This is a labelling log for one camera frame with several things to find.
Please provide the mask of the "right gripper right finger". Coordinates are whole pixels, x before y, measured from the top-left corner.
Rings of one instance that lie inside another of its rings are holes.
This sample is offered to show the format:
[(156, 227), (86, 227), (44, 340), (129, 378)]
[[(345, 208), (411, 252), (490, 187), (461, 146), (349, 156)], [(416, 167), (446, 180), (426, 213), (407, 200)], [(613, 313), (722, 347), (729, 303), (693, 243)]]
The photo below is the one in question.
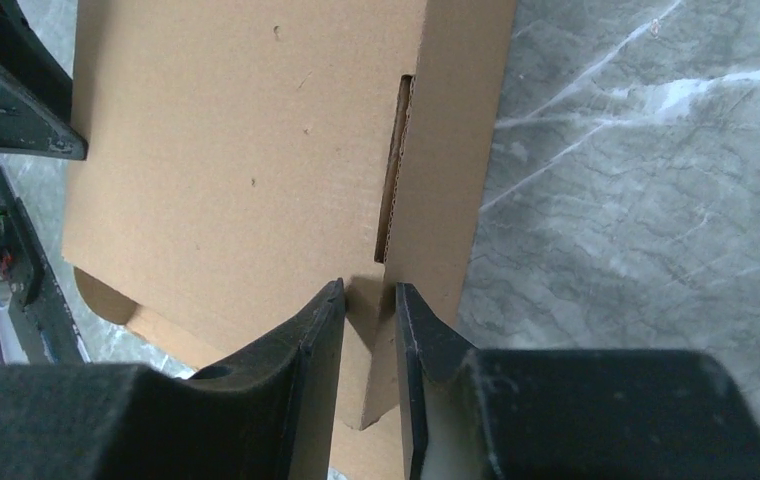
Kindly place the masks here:
[(760, 426), (690, 350), (479, 348), (396, 287), (409, 479), (760, 479)]

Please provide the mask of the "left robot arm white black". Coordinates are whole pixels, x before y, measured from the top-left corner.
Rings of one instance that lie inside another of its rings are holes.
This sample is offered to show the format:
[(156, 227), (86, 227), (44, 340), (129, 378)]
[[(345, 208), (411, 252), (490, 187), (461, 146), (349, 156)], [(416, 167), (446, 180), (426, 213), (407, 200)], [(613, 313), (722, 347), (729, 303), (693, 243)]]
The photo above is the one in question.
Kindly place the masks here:
[[(71, 125), (72, 79), (19, 4), (0, 1), (0, 154), (82, 161)], [(22, 200), (0, 166), (0, 311), (31, 363), (82, 364), (79, 330)], [(0, 338), (0, 363), (4, 353)]]

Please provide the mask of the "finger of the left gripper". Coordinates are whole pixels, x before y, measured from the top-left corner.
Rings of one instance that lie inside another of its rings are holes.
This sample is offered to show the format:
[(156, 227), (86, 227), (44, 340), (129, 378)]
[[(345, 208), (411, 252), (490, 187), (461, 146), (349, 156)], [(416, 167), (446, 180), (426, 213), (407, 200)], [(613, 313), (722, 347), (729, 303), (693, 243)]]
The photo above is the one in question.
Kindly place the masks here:
[(14, 0), (0, 1), (0, 65), (64, 122), (71, 120), (72, 78), (32, 30)]
[(82, 161), (88, 143), (0, 65), (0, 153)]

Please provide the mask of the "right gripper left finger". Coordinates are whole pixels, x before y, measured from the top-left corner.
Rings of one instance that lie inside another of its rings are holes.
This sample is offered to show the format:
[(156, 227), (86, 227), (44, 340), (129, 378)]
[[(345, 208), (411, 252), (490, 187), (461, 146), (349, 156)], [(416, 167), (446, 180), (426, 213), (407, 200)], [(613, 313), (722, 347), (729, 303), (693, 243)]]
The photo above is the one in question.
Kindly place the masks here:
[(0, 366), (0, 479), (324, 479), (346, 300), (297, 314), (200, 369)]

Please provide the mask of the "brown cardboard box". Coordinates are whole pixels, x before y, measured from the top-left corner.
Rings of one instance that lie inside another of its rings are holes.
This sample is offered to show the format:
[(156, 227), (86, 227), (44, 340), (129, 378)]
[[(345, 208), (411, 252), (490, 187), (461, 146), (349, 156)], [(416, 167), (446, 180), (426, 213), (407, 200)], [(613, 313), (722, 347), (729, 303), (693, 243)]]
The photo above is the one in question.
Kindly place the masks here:
[(89, 308), (201, 367), (339, 278), (331, 465), (401, 479), (394, 290), (454, 321), (512, 1), (82, 1), (62, 253)]

